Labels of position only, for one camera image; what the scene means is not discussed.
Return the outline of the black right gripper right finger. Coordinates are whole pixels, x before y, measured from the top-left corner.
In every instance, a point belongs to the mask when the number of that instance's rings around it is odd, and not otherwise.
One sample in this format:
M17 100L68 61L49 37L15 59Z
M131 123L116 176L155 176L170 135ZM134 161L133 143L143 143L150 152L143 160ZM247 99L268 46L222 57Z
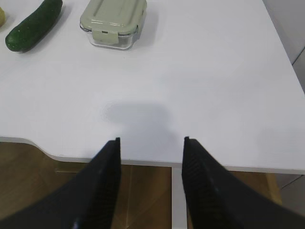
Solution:
M182 180L195 229L303 229L305 218L263 197L185 137Z

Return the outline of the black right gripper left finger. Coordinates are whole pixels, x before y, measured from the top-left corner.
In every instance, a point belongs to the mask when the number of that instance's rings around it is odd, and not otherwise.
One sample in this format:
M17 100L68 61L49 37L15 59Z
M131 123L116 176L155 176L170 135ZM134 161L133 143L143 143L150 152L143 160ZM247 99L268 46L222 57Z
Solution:
M109 229L121 182L120 138L68 183L0 221L2 229Z

